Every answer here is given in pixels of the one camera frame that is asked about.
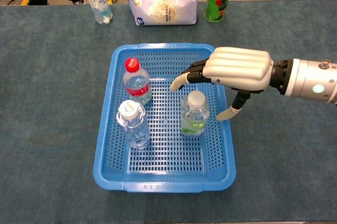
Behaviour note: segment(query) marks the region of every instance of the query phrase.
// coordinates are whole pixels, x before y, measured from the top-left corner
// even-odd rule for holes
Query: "red bottle cap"
[[[125,69],[129,72],[129,73],[135,73],[136,71],[138,71],[141,68],[141,65],[139,64],[139,61],[137,58],[131,57],[128,58],[125,61]]]

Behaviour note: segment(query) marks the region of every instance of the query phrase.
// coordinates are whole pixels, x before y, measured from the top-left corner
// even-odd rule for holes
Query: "white bottle cap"
[[[123,101],[118,109],[122,117],[126,120],[132,120],[138,116],[138,103],[133,100]]]
[[[187,104],[190,108],[200,109],[205,104],[205,95],[202,91],[192,91],[187,97]]]

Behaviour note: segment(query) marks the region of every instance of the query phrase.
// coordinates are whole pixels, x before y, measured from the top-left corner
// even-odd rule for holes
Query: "robotic hand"
[[[337,104],[337,64],[289,59],[277,64],[268,52],[233,47],[217,48],[208,59],[194,62],[171,84],[171,91],[189,83],[213,83],[237,90],[232,105],[217,120],[234,117],[250,98],[269,86],[281,95]]]

